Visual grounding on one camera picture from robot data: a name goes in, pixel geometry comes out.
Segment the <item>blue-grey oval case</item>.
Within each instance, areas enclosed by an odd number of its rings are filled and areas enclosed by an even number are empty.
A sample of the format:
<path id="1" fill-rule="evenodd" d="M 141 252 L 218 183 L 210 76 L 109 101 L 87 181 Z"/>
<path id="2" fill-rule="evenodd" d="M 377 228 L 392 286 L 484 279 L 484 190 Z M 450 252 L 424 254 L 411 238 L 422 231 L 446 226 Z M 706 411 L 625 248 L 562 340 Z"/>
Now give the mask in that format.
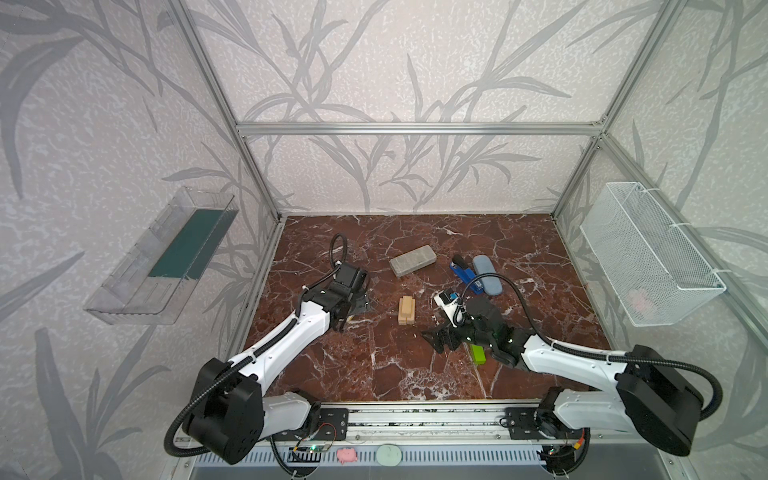
<path id="1" fill-rule="evenodd" d="M 478 275 L 495 273 L 495 267 L 490 258 L 486 255 L 477 255 L 472 259 L 473 267 Z M 480 280 L 484 292 L 491 297 L 499 296 L 503 293 L 502 282 L 494 276 L 486 276 Z"/>

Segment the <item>pink object in basket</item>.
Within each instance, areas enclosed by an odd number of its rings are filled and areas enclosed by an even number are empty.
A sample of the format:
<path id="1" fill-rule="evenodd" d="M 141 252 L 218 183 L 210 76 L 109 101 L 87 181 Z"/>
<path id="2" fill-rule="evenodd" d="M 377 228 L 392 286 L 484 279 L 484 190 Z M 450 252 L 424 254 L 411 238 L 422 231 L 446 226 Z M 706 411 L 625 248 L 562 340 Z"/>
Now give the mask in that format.
<path id="1" fill-rule="evenodd" d="M 628 292 L 628 300 L 630 306 L 637 314 L 642 315 L 644 318 L 652 318 L 657 311 L 655 303 L 643 288 L 630 290 Z"/>

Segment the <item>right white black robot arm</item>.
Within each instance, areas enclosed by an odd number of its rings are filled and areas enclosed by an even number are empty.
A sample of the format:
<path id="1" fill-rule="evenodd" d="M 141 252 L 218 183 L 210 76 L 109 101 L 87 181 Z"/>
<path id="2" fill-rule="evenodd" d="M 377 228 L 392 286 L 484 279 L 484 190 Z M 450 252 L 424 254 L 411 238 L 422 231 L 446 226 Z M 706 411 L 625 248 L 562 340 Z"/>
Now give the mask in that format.
<path id="1" fill-rule="evenodd" d="M 447 290 L 433 301 L 445 321 L 421 336 L 436 352 L 468 344 L 505 367 L 588 386 L 586 392 L 553 388 L 547 393 L 537 413 L 537 428 L 545 436 L 582 429 L 636 433 L 659 450 L 687 456 L 698 424 L 722 404 L 723 389 L 714 375 L 665 359 L 650 347 L 625 352 L 545 339 L 509 325 L 485 297 L 462 301 Z"/>

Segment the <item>pale green round disc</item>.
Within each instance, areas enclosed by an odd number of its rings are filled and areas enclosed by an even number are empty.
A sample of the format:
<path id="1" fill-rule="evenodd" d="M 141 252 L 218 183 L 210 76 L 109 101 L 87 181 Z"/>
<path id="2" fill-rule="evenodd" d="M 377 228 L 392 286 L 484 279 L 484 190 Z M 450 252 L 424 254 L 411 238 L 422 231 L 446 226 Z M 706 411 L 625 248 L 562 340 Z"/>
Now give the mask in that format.
<path id="1" fill-rule="evenodd" d="M 380 466 L 396 467 L 403 461 L 403 452 L 396 445 L 383 444 L 376 449 L 375 460 Z"/>

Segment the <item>blue stapler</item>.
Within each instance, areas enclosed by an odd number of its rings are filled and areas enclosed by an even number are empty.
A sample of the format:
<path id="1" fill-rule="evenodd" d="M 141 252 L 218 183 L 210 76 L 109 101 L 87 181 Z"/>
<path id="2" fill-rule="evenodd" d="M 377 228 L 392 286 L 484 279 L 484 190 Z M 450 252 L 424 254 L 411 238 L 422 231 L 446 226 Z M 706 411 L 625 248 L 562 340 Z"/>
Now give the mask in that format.
<path id="1" fill-rule="evenodd" d="M 480 280 L 473 281 L 476 274 L 460 254 L 453 255 L 449 267 L 474 294 L 484 293 L 482 282 Z"/>

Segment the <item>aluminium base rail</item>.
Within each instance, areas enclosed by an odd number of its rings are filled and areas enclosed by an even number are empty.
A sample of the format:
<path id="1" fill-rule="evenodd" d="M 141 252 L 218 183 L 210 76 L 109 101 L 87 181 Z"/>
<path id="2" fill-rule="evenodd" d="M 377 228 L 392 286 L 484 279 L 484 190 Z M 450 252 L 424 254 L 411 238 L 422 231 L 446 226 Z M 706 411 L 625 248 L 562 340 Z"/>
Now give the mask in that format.
<path id="1" fill-rule="evenodd" d="M 565 390 L 556 401 L 448 401 L 437 403 L 362 402 L 323 404 L 321 407 L 350 410 L 345 440 L 336 442 L 427 442 L 512 440 L 499 420 L 508 407 L 539 407 L 549 410 L 568 428 L 588 428 L 593 435 L 607 434 L 621 440 L 642 436 L 624 408 L 601 392 Z"/>

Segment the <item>grey stone brick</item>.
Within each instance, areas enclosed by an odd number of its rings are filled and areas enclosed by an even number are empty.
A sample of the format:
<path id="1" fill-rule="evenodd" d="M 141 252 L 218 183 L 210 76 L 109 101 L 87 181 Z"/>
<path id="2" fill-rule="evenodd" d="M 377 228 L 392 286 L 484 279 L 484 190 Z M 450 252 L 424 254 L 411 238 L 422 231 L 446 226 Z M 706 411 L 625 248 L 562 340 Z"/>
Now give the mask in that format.
<path id="1" fill-rule="evenodd" d="M 396 277 L 401 278 L 437 261 L 437 255 L 429 245 L 418 247 L 389 260 Z"/>

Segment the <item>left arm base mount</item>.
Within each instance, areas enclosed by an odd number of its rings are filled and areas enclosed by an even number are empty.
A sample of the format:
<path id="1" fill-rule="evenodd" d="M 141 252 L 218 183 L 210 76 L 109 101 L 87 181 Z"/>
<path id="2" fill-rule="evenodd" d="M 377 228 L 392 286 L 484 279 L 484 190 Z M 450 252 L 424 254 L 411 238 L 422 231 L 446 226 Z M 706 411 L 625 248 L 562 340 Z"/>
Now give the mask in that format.
<path id="1" fill-rule="evenodd" d="M 275 435 L 277 441 L 331 442 L 345 440 L 349 427 L 350 410 L 321 407 L 311 412 L 309 419 L 298 430 L 283 431 Z"/>

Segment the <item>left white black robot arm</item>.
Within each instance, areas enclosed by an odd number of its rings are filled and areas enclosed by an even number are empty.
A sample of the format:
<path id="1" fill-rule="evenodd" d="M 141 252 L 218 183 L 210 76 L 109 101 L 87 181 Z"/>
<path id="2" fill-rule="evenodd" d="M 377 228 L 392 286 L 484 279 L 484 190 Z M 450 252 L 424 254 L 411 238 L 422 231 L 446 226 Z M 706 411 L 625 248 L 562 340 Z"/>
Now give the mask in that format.
<path id="1" fill-rule="evenodd" d="M 260 441 L 312 426 L 312 397 L 267 394 L 287 366 L 314 340 L 339 331 L 366 295 L 368 272 L 340 263 L 303 289 L 294 310 L 265 337 L 230 360 L 213 358 L 198 372 L 189 403 L 172 420 L 163 440 L 176 458 L 213 453 L 230 465 Z"/>

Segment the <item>green block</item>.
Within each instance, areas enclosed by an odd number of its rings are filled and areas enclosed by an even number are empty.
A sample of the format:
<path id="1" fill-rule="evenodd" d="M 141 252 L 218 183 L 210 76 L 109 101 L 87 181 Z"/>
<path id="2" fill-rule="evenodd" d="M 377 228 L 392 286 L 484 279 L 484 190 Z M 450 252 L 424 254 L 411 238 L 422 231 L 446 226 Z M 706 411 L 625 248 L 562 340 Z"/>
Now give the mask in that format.
<path id="1" fill-rule="evenodd" d="M 484 365 L 487 361 L 485 350 L 483 347 L 471 344 L 470 355 L 475 365 Z"/>

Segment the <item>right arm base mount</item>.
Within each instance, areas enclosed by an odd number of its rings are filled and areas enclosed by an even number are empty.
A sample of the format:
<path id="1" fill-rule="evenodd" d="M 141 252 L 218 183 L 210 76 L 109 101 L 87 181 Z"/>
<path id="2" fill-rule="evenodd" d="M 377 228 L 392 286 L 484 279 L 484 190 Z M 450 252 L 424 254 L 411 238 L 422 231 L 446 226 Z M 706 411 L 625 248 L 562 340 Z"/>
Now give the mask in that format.
<path id="1" fill-rule="evenodd" d="M 568 428 L 553 412 L 539 407 L 508 407 L 499 424 L 512 440 L 575 442 L 582 436 L 581 429 Z"/>

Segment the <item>aluminium frame crossbar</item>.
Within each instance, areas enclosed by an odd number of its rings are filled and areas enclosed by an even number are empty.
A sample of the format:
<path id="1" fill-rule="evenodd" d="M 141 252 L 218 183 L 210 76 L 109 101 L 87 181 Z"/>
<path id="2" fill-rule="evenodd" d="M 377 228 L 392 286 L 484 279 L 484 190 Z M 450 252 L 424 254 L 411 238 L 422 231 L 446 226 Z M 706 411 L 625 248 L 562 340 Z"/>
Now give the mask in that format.
<path id="1" fill-rule="evenodd" d="M 599 123 L 590 122 L 242 122 L 241 136 L 309 135 L 501 135 L 501 136 L 596 136 Z"/>

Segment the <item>clear plastic wall bin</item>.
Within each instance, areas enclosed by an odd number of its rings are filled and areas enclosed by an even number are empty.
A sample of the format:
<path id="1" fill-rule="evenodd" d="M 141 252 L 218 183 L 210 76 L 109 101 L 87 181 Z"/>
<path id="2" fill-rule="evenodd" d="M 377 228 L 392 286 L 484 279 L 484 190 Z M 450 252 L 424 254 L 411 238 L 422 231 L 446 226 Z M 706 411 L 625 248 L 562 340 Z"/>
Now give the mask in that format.
<path id="1" fill-rule="evenodd" d="M 172 325 L 239 213 L 231 193 L 179 188 L 88 298 L 108 325 Z"/>

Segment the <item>wood block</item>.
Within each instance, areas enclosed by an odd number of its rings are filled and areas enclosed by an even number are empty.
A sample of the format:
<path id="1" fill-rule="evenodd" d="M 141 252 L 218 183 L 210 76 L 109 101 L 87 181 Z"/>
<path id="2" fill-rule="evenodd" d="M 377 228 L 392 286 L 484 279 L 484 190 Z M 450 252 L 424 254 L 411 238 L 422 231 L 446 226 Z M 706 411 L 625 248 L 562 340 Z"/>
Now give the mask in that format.
<path id="1" fill-rule="evenodd" d="M 415 324 L 415 299 L 413 297 L 407 297 L 406 301 L 407 301 L 406 324 L 414 325 Z"/>
<path id="2" fill-rule="evenodd" d="M 406 308 L 407 308 L 407 296 L 402 297 L 399 301 L 399 309 L 398 309 L 398 324 L 399 325 L 407 325 L 406 324 Z"/>
<path id="3" fill-rule="evenodd" d="M 409 323 L 414 321 L 415 314 L 415 302 L 411 296 L 404 296 L 401 298 L 400 305 L 400 318 L 403 322 Z"/>

